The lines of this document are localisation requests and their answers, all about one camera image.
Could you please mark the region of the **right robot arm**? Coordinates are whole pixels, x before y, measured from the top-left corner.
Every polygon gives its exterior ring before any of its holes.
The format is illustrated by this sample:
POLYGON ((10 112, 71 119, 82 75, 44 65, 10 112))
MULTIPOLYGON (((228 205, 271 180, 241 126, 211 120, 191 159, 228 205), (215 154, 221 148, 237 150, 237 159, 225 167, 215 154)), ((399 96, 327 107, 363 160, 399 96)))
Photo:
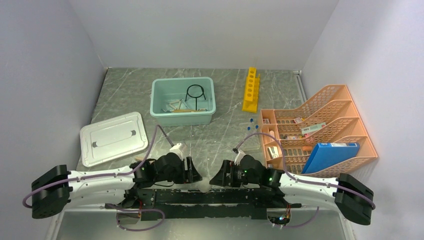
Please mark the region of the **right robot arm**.
POLYGON ((368 226, 371 223, 374 193, 347 173, 339 177, 317 178, 267 168, 250 155, 240 160, 224 160, 210 185, 238 188, 245 184, 259 186, 264 197, 275 207, 295 204, 338 210, 347 220, 368 226))

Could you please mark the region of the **white round watch glass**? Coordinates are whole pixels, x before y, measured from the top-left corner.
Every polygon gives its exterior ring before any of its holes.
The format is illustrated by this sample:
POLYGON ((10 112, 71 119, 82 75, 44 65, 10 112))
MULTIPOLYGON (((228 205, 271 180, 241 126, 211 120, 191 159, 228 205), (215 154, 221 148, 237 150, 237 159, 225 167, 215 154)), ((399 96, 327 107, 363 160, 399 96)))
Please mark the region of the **white round watch glass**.
POLYGON ((197 182, 196 186, 202 193, 207 193, 212 189, 212 185, 210 184, 210 179, 208 177, 205 177, 201 181, 197 182))

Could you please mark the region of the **black wire ring stand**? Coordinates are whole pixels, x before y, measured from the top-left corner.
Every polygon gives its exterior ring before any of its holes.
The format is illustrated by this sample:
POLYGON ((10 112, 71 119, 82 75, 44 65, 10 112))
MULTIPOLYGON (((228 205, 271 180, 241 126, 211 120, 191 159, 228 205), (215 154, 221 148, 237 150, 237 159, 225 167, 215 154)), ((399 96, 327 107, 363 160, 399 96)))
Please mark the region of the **black wire ring stand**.
POLYGON ((186 89, 184 101, 187 102, 188 99, 194 99, 194 109, 198 110, 199 99, 206 100, 204 87, 199 84, 189 85, 186 89))

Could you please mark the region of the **yellow test tube rack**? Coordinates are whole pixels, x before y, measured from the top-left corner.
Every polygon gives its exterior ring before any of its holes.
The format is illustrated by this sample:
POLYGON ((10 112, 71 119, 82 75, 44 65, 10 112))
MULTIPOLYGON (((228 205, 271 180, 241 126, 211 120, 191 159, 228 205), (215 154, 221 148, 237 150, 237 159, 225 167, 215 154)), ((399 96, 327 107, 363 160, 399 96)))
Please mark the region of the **yellow test tube rack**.
POLYGON ((260 74, 255 67, 248 69, 243 94, 242 111, 256 113, 258 110, 260 74))

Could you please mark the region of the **mint green plastic bin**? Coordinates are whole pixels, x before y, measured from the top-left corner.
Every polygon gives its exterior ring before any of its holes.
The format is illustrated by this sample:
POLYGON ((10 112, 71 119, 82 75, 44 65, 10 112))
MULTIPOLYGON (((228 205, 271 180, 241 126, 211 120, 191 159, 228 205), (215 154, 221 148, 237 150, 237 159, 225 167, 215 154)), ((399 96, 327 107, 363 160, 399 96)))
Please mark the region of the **mint green plastic bin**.
POLYGON ((163 127, 208 125, 217 110, 214 82, 209 77, 160 78, 152 83, 150 115, 163 127), (195 108, 195 100, 185 102, 188 86, 198 84, 205 90, 206 100, 198 100, 198 110, 205 112, 171 113, 170 102, 180 101, 180 109, 195 108))

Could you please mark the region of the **amber rubber tubing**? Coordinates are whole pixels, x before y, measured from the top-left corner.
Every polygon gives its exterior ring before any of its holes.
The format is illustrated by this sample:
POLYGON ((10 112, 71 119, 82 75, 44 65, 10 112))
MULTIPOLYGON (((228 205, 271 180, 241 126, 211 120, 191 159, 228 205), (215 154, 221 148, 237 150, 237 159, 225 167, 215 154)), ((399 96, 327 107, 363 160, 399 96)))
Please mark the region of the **amber rubber tubing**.
POLYGON ((205 108, 201 109, 174 109, 171 110, 171 113, 196 113, 196 112, 207 112, 208 110, 205 108))

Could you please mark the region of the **white plastic bin lid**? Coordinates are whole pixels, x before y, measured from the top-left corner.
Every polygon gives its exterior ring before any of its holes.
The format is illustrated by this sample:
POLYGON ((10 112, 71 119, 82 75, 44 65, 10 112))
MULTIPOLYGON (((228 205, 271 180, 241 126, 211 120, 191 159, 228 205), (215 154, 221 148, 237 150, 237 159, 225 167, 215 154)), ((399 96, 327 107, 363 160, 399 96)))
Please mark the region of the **white plastic bin lid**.
POLYGON ((142 115, 131 112, 84 126, 79 131, 81 161, 94 167, 149 146, 142 115))

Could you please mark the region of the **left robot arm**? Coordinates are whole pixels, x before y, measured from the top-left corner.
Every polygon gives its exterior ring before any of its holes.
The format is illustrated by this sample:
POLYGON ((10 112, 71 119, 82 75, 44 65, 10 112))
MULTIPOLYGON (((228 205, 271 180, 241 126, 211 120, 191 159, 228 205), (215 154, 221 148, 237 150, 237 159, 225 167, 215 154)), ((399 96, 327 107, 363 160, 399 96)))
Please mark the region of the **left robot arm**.
POLYGON ((44 219, 66 208, 101 203, 132 208, 139 189, 163 181, 180 185, 202 179, 191 157, 172 152, 110 170, 70 171, 65 164, 57 165, 32 182, 31 216, 44 219))

